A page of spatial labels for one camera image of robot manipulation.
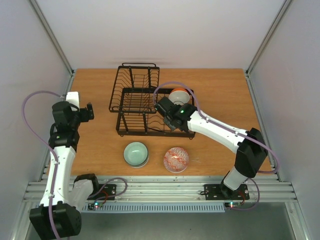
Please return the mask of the red patterned bowl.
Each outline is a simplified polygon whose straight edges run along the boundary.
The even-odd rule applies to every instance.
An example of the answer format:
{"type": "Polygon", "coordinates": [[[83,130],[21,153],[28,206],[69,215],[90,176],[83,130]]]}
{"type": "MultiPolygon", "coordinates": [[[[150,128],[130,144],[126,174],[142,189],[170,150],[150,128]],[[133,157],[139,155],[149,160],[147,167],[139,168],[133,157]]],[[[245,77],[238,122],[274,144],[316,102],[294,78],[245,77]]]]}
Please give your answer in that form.
{"type": "Polygon", "coordinates": [[[182,147],[172,147],[165,153],[163,165],[171,173],[181,173],[189,165],[189,155],[182,147]]]}

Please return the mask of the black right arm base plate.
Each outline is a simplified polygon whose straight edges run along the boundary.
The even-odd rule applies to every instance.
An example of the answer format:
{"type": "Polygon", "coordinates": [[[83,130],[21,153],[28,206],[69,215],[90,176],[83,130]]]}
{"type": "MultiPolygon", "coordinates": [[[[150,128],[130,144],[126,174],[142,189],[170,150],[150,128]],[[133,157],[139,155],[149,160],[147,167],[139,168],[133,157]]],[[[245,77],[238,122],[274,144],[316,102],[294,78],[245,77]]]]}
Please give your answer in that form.
{"type": "Polygon", "coordinates": [[[222,184],[205,184],[200,195],[205,196],[206,200],[249,200],[249,190],[246,184],[241,184],[238,189],[231,190],[222,184]]]}

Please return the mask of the black wire dish rack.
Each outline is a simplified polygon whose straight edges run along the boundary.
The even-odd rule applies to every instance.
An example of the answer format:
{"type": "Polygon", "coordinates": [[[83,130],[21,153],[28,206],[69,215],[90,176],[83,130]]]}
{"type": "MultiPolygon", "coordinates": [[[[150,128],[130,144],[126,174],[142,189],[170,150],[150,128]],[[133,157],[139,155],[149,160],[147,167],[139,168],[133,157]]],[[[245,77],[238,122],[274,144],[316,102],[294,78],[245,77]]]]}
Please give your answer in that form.
{"type": "Polygon", "coordinates": [[[117,68],[109,111],[117,113],[120,136],[179,137],[193,139],[195,132],[171,130],[155,110],[153,92],[159,85],[155,63],[124,62],[117,68]]]}

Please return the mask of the white bowl with orange outside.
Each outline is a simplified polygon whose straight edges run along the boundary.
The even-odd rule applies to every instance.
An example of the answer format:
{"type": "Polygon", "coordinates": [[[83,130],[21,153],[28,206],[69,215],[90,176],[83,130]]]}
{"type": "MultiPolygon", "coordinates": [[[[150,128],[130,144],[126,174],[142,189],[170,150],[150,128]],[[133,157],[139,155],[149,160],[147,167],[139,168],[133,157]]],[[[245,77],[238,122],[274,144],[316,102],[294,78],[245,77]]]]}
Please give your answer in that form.
{"type": "Polygon", "coordinates": [[[174,104],[183,105],[190,101],[190,94],[184,88],[174,88],[170,92],[168,99],[174,104]]]}

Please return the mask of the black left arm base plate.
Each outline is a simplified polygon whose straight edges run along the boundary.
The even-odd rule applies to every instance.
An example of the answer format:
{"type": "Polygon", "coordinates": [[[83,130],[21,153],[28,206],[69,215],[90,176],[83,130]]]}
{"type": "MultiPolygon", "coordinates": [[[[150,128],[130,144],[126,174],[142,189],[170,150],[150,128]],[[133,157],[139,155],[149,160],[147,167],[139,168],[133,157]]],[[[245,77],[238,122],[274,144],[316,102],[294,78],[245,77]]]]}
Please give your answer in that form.
{"type": "Polygon", "coordinates": [[[89,196],[88,200],[96,200],[97,198],[102,198],[103,200],[106,199],[106,196],[108,196],[107,200],[111,201],[114,200],[114,195],[117,193],[117,185],[116,184],[107,184],[103,187],[103,189],[96,194],[95,196],[89,196]]]}

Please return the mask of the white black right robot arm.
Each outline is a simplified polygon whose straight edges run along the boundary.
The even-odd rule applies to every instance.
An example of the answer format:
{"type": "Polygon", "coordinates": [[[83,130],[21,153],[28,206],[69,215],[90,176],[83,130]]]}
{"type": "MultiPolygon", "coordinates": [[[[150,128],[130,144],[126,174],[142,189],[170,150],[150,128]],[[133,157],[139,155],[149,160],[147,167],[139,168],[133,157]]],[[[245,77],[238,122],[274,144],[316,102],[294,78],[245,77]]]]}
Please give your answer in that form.
{"type": "Polygon", "coordinates": [[[245,130],[228,125],[205,114],[192,104],[175,104],[168,97],[163,97],[155,103],[155,109],[171,130],[201,134],[234,154],[234,165],[219,185],[219,191],[225,200],[232,199],[238,194],[245,180],[257,175],[268,156],[263,135],[254,127],[245,130]]]}

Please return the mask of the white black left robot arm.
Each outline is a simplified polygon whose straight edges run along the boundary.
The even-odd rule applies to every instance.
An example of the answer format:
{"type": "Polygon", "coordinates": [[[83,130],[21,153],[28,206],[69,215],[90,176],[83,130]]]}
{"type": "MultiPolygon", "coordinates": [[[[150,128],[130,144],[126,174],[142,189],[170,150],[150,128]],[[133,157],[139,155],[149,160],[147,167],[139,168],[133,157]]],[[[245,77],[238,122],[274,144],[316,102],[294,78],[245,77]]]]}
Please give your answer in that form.
{"type": "Polygon", "coordinates": [[[101,187],[95,174],[79,175],[70,187],[71,169],[80,139],[81,123],[94,119],[91,103],[79,108],[68,101],[52,106],[54,123],[50,128],[50,169],[39,206],[29,219],[42,240],[77,236],[82,227],[81,211],[87,199],[96,199],[101,187]]]}

